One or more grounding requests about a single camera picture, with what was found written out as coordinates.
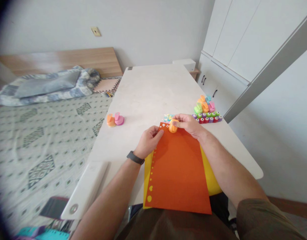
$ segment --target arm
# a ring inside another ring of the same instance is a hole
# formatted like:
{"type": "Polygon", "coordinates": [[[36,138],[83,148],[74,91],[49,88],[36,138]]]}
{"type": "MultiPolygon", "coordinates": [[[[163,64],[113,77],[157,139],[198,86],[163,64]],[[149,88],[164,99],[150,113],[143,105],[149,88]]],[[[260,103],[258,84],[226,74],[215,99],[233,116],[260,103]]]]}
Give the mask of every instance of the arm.
{"type": "MultiPolygon", "coordinates": [[[[157,146],[163,131],[152,126],[143,132],[136,150],[139,158],[146,158],[157,146]]],[[[128,207],[133,185],[141,165],[127,159],[108,186],[83,216],[72,240],[113,239],[128,207]]]]}
{"type": "Polygon", "coordinates": [[[199,141],[222,191],[236,208],[240,201],[247,198],[269,201],[251,173],[191,115],[178,114],[174,118],[179,122],[173,122],[173,125],[184,128],[199,141]]]}

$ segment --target phone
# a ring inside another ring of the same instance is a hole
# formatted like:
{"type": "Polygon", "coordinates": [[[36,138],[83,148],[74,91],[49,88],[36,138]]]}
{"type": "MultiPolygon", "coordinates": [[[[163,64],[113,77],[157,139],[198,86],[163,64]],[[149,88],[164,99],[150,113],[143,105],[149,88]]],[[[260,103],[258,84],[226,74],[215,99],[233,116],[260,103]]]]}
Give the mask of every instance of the phone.
{"type": "Polygon", "coordinates": [[[66,207],[68,201],[68,198],[53,196],[49,198],[39,215],[61,220],[61,214],[66,207]]]}

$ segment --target black wristband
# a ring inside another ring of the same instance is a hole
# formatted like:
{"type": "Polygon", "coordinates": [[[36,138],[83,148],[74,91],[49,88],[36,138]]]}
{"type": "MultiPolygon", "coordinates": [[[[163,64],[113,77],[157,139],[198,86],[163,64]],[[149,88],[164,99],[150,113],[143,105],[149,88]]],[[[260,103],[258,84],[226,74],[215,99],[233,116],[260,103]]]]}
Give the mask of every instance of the black wristband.
{"type": "Polygon", "coordinates": [[[133,154],[133,151],[130,151],[127,155],[127,158],[130,158],[132,161],[142,165],[144,163],[144,159],[138,158],[136,155],[133,154]]]}

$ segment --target wooden headboard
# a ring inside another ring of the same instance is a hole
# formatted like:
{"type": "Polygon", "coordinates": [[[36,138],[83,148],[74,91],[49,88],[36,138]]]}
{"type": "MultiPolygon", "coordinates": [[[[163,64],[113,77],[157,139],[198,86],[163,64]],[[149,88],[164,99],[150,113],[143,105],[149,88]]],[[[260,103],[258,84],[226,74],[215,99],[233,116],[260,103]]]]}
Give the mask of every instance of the wooden headboard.
{"type": "Polygon", "coordinates": [[[0,56],[16,76],[52,73],[75,65],[96,69],[101,77],[122,76],[113,47],[0,56]]]}

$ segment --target white box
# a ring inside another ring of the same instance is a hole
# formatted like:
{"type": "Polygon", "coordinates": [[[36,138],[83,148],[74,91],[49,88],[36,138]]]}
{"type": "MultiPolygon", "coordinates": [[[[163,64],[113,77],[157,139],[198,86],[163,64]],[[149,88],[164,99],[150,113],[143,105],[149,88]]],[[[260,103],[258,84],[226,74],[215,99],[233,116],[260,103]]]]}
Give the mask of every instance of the white box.
{"type": "Polygon", "coordinates": [[[194,71],[196,67],[196,62],[193,61],[191,58],[189,59],[182,59],[182,60],[173,60],[173,64],[182,64],[189,72],[194,71]]]}

